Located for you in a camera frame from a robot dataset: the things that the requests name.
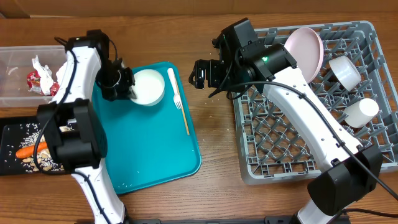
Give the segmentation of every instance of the transparent container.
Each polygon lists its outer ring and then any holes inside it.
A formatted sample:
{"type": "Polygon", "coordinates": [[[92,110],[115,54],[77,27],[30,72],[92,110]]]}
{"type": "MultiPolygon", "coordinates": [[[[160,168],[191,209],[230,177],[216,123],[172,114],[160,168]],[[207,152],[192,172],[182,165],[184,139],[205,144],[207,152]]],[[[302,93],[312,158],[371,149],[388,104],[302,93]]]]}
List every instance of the transparent container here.
{"type": "Polygon", "coordinates": [[[53,96],[29,91],[27,85],[36,55],[42,66],[49,66],[56,82],[56,72],[67,61],[63,46],[0,47],[0,107],[36,107],[51,101],[53,96]]]}

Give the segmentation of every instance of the dish rack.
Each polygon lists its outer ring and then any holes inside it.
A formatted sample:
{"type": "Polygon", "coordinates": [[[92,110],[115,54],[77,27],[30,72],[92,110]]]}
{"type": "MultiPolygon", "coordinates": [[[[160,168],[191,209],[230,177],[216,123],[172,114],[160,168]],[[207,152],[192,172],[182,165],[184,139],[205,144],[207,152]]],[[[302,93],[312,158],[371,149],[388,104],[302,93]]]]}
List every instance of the dish rack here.
{"type": "MultiPolygon", "coordinates": [[[[256,29],[266,47],[285,44],[296,29],[309,27],[323,42],[323,63],[309,85],[335,119],[362,145],[378,145],[383,155],[381,171],[398,169],[397,92],[374,26],[368,21],[256,29]],[[347,56],[361,74],[353,90],[340,88],[329,60],[347,56]],[[345,124],[344,109],[372,98],[379,113],[365,127],[345,124]]],[[[269,184],[315,178],[321,174],[311,152],[285,115],[252,86],[234,100],[236,142],[241,176],[247,184],[269,184]]]]}

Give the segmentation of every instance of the pink plate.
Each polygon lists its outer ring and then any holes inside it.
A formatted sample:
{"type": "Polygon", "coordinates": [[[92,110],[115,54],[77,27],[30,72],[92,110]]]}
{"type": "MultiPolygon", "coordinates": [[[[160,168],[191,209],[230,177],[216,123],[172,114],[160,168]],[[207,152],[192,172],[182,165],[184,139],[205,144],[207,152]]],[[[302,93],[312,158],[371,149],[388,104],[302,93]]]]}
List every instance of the pink plate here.
{"type": "Polygon", "coordinates": [[[323,61],[323,44],[319,35],[311,28],[299,28],[286,40],[285,48],[297,61],[305,81],[310,83],[318,75],[323,61]]]}

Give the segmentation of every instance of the utensil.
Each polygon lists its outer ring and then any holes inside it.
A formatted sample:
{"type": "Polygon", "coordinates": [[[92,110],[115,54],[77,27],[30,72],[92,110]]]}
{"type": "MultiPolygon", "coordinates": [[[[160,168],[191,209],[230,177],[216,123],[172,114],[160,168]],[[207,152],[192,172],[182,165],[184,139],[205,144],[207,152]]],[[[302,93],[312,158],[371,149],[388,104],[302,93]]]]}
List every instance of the utensil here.
{"type": "Polygon", "coordinates": [[[361,74],[359,74],[355,65],[346,56],[340,56],[329,61],[329,65],[338,81],[348,91],[352,90],[359,82],[361,82],[361,74]]]}
{"type": "Polygon", "coordinates": [[[311,28],[301,27],[286,40],[285,48],[297,61],[305,81],[310,83],[318,75],[323,61],[323,44],[319,35],[311,28]]]}
{"type": "Polygon", "coordinates": [[[344,110],[344,113],[348,115],[345,121],[351,127],[361,128],[371,121],[378,112],[379,105],[374,100],[365,98],[344,110]]]}
{"type": "Polygon", "coordinates": [[[169,75],[170,83],[172,84],[174,91],[174,104],[177,109],[182,108],[181,96],[177,91],[177,81],[175,80],[175,74],[172,68],[167,69],[167,74],[169,75]]]}
{"type": "Polygon", "coordinates": [[[182,109],[182,116],[183,116],[184,122],[185,122],[185,129],[187,130],[187,135],[189,135],[188,123],[187,123],[187,119],[185,117],[184,107],[182,106],[181,97],[180,97],[180,90],[177,86],[177,81],[175,79],[175,74],[174,74],[173,68],[167,69],[167,74],[169,75],[169,79],[170,79],[170,82],[172,83],[173,90],[174,90],[174,103],[177,106],[176,96],[178,96],[177,102],[179,101],[180,109],[182,109]]]}
{"type": "Polygon", "coordinates": [[[153,69],[144,69],[134,74],[136,84],[131,88],[136,99],[130,100],[144,106],[154,106],[164,96],[165,85],[162,74],[153,69]]]}

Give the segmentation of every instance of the red wrapper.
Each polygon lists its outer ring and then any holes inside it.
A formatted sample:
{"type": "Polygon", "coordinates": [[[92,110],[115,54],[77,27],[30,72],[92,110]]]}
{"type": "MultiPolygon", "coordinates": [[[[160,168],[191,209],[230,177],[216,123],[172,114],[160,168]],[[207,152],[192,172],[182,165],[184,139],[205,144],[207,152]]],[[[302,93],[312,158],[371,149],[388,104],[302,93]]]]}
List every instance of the red wrapper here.
{"type": "MultiPolygon", "coordinates": [[[[29,86],[29,91],[44,95],[42,88],[40,87],[40,75],[37,73],[37,71],[30,72],[27,75],[27,85],[29,86]]],[[[60,85],[55,82],[50,88],[50,95],[55,96],[59,89],[60,85]]]]}

